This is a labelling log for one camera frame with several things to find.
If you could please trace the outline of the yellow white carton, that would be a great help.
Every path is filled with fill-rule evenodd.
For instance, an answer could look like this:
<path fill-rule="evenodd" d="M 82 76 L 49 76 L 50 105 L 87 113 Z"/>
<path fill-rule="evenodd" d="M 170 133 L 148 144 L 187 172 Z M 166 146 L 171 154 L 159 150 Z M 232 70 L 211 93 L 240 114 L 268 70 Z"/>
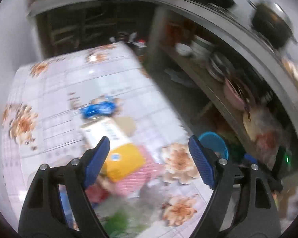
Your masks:
<path fill-rule="evenodd" d="M 82 156 L 85 163 L 85 186 L 90 186 L 103 173 L 111 182 L 118 182 L 145 164 L 138 147 L 116 122 L 103 117 L 81 126 L 90 149 Z"/>

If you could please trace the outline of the clear plastic bag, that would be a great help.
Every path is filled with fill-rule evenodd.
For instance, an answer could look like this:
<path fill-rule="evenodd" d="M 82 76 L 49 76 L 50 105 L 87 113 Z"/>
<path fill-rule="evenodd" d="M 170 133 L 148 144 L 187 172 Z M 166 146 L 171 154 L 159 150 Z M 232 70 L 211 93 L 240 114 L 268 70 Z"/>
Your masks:
<path fill-rule="evenodd" d="M 95 207 L 94 212 L 100 222 L 118 209 L 137 211 L 148 218 L 150 224 L 157 221 L 161 213 L 161 204 L 165 201 L 166 190 L 161 183 L 144 185 L 140 190 L 123 197 L 111 195 L 104 202 Z"/>

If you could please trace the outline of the blue snack wrapper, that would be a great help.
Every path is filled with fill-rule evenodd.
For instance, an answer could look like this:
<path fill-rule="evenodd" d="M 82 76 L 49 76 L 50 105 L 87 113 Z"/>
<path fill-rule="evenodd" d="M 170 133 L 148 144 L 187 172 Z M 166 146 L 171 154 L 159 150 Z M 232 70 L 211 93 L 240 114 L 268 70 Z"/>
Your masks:
<path fill-rule="evenodd" d="M 109 116 L 113 115 L 116 110 L 116 104 L 114 102 L 100 102 L 98 104 L 91 104 L 83 107 L 79 110 L 85 119 L 97 117 L 97 116 Z"/>

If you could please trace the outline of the blue white toothpaste box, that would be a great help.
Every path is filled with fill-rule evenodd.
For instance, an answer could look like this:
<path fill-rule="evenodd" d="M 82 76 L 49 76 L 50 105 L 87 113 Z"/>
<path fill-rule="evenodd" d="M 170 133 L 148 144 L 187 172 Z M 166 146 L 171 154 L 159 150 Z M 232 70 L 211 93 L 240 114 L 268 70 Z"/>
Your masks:
<path fill-rule="evenodd" d="M 59 191 L 60 191 L 60 198 L 62 203 L 63 212 L 66 218 L 67 225 L 72 228 L 73 227 L 73 216 L 72 211 L 66 191 L 66 187 L 64 185 L 59 185 Z"/>

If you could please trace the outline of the red milk drink can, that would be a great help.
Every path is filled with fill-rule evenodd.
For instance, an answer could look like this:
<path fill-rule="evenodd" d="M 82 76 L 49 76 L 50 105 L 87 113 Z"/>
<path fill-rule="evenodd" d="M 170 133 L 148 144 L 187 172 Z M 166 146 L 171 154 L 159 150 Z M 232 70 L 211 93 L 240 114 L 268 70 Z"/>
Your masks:
<path fill-rule="evenodd" d="M 110 195 L 108 191 L 106 191 L 97 183 L 89 186 L 85 190 L 85 193 L 86 193 L 86 196 L 88 197 L 89 202 L 96 203 L 96 204 L 104 202 L 104 200 L 106 200 Z"/>

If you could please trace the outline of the green drink bottle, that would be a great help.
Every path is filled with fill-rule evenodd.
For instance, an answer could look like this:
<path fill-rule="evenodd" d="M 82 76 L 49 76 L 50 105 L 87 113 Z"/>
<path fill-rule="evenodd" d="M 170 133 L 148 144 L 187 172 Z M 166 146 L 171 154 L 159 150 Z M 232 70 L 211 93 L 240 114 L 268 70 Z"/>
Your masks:
<path fill-rule="evenodd" d="M 151 226 L 143 214 L 124 208 L 105 217 L 101 224 L 108 237 L 137 237 Z"/>

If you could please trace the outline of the blue plastic trash basket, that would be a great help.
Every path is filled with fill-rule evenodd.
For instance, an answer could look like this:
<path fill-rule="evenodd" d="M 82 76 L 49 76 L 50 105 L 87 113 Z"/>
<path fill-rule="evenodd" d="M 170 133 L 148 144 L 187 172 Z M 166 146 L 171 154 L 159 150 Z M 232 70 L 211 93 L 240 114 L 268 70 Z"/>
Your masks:
<path fill-rule="evenodd" d="M 215 132 L 204 132 L 198 137 L 203 147 L 209 148 L 215 153 L 219 154 L 220 158 L 229 160 L 228 147 L 218 134 Z"/>

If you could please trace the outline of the grey kitchen counter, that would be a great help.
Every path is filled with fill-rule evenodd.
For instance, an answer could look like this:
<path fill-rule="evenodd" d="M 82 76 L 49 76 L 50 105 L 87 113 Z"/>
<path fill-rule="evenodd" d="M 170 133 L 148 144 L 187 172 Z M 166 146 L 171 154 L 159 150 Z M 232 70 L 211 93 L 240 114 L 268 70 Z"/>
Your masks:
<path fill-rule="evenodd" d="M 29 6 L 29 14 L 36 16 L 66 5 L 90 1 L 104 0 L 36 0 Z M 226 15 L 190 0 L 127 1 L 151 2 L 191 18 L 250 59 L 253 67 L 278 96 L 298 135 L 298 88 L 281 61 L 256 35 Z"/>

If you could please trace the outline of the pink scrub sponge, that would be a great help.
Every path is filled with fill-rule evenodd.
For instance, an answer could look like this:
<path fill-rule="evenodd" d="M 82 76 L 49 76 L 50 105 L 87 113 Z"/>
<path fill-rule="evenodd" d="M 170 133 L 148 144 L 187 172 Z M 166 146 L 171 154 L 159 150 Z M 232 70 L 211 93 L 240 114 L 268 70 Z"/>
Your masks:
<path fill-rule="evenodd" d="M 156 163 L 144 146 L 139 146 L 138 148 L 145 159 L 145 164 L 114 184 L 113 193 L 115 195 L 128 196 L 129 194 L 140 190 L 146 183 L 157 178 L 164 171 L 164 166 Z"/>

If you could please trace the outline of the yellow plastic bag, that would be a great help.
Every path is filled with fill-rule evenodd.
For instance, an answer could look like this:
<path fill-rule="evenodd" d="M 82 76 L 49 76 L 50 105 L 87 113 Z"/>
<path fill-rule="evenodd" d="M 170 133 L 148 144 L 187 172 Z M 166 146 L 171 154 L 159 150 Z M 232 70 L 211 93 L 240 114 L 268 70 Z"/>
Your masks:
<path fill-rule="evenodd" d="M 243 113 L 243 125 L 255 144 L 253 156 L 271 170 L 281 145 L 281 124 L 267 108 L 255 107 Z"/>

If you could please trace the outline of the floral tablecloth table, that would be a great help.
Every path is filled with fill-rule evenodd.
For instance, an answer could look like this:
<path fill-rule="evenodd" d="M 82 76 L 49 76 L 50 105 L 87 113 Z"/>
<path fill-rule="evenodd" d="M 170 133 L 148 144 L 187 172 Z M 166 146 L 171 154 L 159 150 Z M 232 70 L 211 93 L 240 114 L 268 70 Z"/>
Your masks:
<path fill-rule="evenodd" d="M 118 118 L 129 117 L 135 124 L 129 140 L 144 146 L 156 163 L 163 161 L 163 147 L 188 143 L 191 130 L 129 48 L 117 43 L 96 53 L 98 62 L 89 62 L 86 50 L 50 58 L 39 67 L 28 64 L 15 73 L 1 146 L 16 216 L 41 164 L 64 165 L 104 136 L 111 147 L 123 140 L 125 131 L 112 118 L 83 118 L 80 108 L 92 99 L 118 99 Z"/>

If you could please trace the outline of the wicker lower shelf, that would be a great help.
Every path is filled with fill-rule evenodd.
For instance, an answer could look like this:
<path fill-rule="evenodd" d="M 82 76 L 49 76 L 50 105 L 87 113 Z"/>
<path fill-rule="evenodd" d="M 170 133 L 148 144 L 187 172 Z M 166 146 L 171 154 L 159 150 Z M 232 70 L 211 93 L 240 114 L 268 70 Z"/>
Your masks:
<path fill-rule="evenodd" d="M 194 83 L 205 93 L 208 99 L 217 108 L 237 138 L 245 148 L 246 152 L 255 158 L 259 158 L 256 143 L 251 141 L 243 124 L 243 113 L 235 109 L 226 99 L 223 91 L 223 85 L 213 79 L 207 70 L 197 66 L 191 59 L 180 56 L 175 49 L 169 46 L 161 45 L 160 49 L 174 61 Z"/>

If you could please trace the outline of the pink plastic basin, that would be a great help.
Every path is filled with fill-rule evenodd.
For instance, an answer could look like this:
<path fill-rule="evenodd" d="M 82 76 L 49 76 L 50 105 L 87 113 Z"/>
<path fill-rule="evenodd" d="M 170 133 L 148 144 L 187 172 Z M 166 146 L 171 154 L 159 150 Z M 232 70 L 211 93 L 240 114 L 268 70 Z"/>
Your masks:
<path fill-rule="evenodd" d="M 223 91 L 226 99 L 236 110 L 244 112 L 256 104 L 251 90 L 236 77 L 225 79 Z"/>

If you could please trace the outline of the beige cloth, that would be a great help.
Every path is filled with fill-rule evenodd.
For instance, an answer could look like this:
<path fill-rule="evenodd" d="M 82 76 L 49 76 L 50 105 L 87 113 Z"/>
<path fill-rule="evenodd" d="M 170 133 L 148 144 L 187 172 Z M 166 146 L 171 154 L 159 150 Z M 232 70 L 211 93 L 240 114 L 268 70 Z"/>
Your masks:
<path fill-rule="evenodd" d="M 133 136 L 137 127 L 135 121 L 131 117 L 118 116 L 113 119 L 127 136 Z"/>

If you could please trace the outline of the stack of white dishes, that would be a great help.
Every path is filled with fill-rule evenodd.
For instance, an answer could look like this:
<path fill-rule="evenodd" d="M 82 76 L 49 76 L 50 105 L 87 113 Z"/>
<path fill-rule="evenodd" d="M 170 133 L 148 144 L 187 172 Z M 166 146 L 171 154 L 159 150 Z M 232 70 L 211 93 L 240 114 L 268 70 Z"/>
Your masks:
<path fill-rule="evenodd" d="M 193 53 L 193 61 L 201 68 L 204 68 L 214 46 L 211 42 L 208 42 L 200 36 L 194 35 L 191 41 L 191 49 Z"/>

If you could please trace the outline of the white bowl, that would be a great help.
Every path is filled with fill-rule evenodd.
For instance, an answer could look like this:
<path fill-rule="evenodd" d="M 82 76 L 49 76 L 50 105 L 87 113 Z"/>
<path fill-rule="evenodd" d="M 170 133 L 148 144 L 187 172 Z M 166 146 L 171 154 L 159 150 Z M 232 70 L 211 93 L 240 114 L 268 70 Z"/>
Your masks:
<path fill-rule="evenodd" d="M 179 42 L 175 44 L 175 50 L 182 57 L 188 57 L 192 53 L 192 49 L 188 45 Z"/>

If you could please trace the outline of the oil bottle on floor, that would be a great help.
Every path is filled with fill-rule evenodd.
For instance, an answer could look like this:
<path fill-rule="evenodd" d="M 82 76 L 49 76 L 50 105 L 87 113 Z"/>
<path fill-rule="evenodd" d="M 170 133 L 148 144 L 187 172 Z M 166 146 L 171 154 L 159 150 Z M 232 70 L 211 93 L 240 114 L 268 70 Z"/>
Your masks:
<path fill-rule="evenodd" d="M 132 49 L 140 62 L 144 61 L 147 43 L 144 39 L 134 38 L 132 42 Z"/>

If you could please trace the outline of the black pot with lid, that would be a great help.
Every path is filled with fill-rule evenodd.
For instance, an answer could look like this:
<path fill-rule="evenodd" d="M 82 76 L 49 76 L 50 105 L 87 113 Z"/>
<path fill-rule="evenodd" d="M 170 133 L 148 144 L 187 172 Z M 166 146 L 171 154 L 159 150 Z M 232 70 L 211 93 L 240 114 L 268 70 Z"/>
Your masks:
<path fill-rule="evenodd" d="M 252 27 L 259 32 L 274 49 L 283 48 L 289 40 L 297 45 L 298 41 L 293 35 L 293 25 L 290 17 L 280 5 L 270 0 L 259 0 L 253 3 L 247 0 L 255 9 L 252 17 Z"/>

